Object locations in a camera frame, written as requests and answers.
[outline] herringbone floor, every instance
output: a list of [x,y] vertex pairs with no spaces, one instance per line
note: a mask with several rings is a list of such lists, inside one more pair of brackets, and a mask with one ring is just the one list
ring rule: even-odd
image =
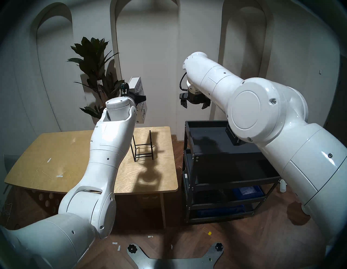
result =
[[[137,268],[126,252],[130,243],[139,245],[150,258],[197,258],[214,242],[221,242],[224,253],[216,269],[301,268],[319,263],[323,258],[324,238],[314,221],[301,211],[289,187],[286,193],[274,190],[251,218],[183,225],[180,188],[183,142],[172,136],[172,143],[179,189],[164,194],[167,228],[162,228],[160,209],[142,209],[133,195],[117,196],[117,215],[111,235],[95,242],[78,268]],[[11,192],[9,200],[13,208],[7,228],[14,229],[17,224],[23,227],[47,217],[25,191],[13,188]]]

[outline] wall arch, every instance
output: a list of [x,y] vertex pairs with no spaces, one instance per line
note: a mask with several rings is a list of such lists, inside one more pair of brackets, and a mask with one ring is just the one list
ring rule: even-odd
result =
[[[225,0],[218,63],[243,79],[258,77],[265,35],[266,16],[258,2]],[[227,119],[215,104],[210,114],[210,120],[213,119]]]
[[83,113],[84,92],[80,71],[68,58],[78,57],[73,44],[72,15],[65,4],[52,7],[41,19],[36,32],[37,55],[44,87],[61,131],[91,128],[92,120]]
[[122,78],[141,76],[147,96],[143,125],[176,129],[178,6],[172,0],[121,0],[115,31]]

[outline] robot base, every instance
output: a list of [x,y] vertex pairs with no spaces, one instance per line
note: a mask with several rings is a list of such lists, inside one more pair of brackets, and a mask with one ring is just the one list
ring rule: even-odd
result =
[[136,244],[130,244],[127,253],[136,263],[138,268],[156,269],[156,268],[182,268],[182,269],[207,269],[213,268],[224,249],[221,243],[213,244],[210,249],[201,258],[193,259],[150,259],[143,253],[142,249]]

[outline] table leg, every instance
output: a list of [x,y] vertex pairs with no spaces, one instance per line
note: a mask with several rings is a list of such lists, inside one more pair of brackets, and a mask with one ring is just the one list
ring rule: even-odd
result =
[[163,216],[163,226],[164,229],[166,228],[166,221],[165,221],[165,208],[164,208],[164,194],[160,193],[160,204],[161,204],[161,214]]

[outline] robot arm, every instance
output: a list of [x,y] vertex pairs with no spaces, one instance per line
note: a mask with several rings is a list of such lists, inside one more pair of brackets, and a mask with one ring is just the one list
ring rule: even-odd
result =
[[228,118],[232,131],[255,143],[297,194],[305,211],[331,238],[347,216],[347,149],[318,124],[295,89],[263,78],[243,80],[202,52],[183,63],[187,86]]
[[86,172],[64,196],[57,215],[19,230],[0,226],[25,266],[73,268],[96,238],[110,234],[116,215],[113,189],[134,132],[136,99],[122,96],[106,102],[91,137]]

